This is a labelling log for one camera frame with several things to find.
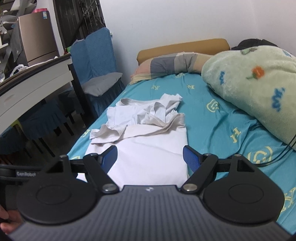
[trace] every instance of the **finger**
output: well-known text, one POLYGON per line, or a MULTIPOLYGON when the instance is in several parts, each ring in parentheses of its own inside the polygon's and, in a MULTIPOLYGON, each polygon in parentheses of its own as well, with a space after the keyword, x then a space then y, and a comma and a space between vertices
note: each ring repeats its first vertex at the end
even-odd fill
POLYGON ((18 226, 20 226, 20 223, 11 222, 11 223, 0 223, 0 228, 2 231, 6 234, 10 234, 13 232, 18 226))
POLYGON ((9 219, 11 221, 17 222, 17 223, 22 223, 22 218, 20 216, 19 211, 17 210, 8 210, 8 215, 9 215, 9 219))
POLYGON ((0 218, 2 219, 8 219, 9 215, 6 212, 6 210, 0 205, 0 218))

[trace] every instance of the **black wire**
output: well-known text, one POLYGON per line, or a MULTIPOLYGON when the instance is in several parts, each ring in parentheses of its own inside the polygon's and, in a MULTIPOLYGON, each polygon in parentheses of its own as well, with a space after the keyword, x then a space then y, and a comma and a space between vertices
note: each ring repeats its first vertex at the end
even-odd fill
POLYGON ((268 166, 268 165, 270 165, 270 164, 272 164, 272 163, 275 163, 275 162, 277 162, 277 161, 279 161, 279 160, 281 160, 285 155, 287 155, 287 153, 293 148, 293 146, 296 144, 296 141, 293 143, 293 145, 292 146, 290 146, 290 144, 292 143, 292 141, 294 140, 296 138, 296 135, 292 138, 292 140, 289 142, 289 144, 281 151, 281 153, 279 154, 279 155, 277 155, 274 159, 272 159, 271 161, 269 161, 269 162, 266 162, 266 163, 259 163, 259 164, 255 164, 256 166, 258 166, 258 167, 266 167, 266 166, 268 166))

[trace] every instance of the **blue chair cover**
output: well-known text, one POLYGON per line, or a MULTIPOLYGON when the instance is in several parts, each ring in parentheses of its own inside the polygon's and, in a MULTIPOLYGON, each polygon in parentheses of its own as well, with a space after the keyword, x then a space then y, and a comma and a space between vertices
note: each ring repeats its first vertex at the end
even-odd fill
POLYGON ((55 100, 42 105, 30 116, 19 118, 25 136, 30 140, 42 138, 67 122, 55 100))
POLYGON ((17 130, 11 126, 0 135, 0 155, 9 155, 22 150, 24 147, 24 140, 17 130))
MULTIPOLYGON (((88 35, 86 39, 74 43, 71 47, 71 58, 81 84, 91 78, 117 72, 111 35, 107 28, 101 28, 88 35)), ((109 89, 110 91, 106 91, 102 96, 96 97, 86 94, 93 114, 99 117, 124 88, 122 81, 118 80, 109 89)), ((74 110, 77 113, 83 113, 78 99, 68 97, 72 89, 71 87, 59 94, 59 100, 63 105, 63 109, 65 113, 74 110)))

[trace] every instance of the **floor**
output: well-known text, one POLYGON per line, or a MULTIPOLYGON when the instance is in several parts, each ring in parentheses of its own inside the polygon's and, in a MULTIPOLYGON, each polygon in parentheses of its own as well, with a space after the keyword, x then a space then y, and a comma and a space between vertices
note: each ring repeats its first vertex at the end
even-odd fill
MULTIPOLYGON (((73 115, 75 123, 72 124, 67 118, 67 123, 69 124, 70 128, 72 129, 74 136, 71 136, 69 132, 66 130, 64 125, 60 126, 62 133, 57 136, 54 132, 45 136, 43 139, 52 152, 55 154, 55 158, 58 158, 61 154, 67 154, 71 147, 75 144, 77 139, 85 132, 86 128, 85 125, 80 117, 80 115, 73 115)), ((42 146, 39 140, 36 140, 36 143, 43 151, 41 154, 37 147, 31 142, 26 142, 26 149, 28 153, 32 156, 29 156, 24 152, 20 151, 17 153, 12 154, 9 157, 9 160, 13 162, 14 165, 26 165, 26 166, 44 166, 46 163, 53 160, 53 157, 48 153, 48 151, 42 146)))

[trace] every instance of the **orange flower print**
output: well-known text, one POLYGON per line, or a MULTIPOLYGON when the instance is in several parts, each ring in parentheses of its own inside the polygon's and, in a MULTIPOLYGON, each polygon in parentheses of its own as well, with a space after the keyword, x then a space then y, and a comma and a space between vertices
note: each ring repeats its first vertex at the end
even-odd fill
POLYGON ((260 79, 263 77, 265 74, 264 69, 262 69, 260 66, 256 66, 255 68, 252 69, 252 76, 246 77, 246 79, 260 79))

